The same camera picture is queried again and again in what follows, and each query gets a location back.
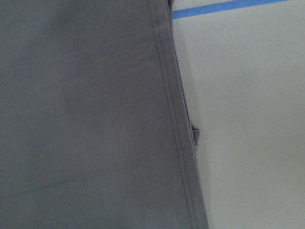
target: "gray garment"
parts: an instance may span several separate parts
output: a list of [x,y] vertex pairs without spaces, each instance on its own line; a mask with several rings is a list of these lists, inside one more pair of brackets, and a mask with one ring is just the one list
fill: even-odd
[[0,14],[0,229],[208,228],[168,1]]

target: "gray cloth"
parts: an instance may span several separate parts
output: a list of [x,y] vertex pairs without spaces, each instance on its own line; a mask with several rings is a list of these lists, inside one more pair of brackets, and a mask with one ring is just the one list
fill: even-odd
[[0,229],[208,228],[170,7],[1,1]]

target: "gray fabric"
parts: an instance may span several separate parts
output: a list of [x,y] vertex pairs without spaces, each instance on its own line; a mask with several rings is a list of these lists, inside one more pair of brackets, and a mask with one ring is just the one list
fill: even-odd
[[0,14],[0,228],[208,228],[168,1]]

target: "blue tape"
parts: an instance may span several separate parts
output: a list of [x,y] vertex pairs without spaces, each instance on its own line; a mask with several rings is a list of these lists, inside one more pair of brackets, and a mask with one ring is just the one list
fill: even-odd
[[220,2],[211,5],[199,6],[184,10],[174,10],[173,19],[186,18],[200,14],[215,13],[225,10],[233,10],[250,6],[264,5],[269,3],[288,1],[288,0],[233,0]]

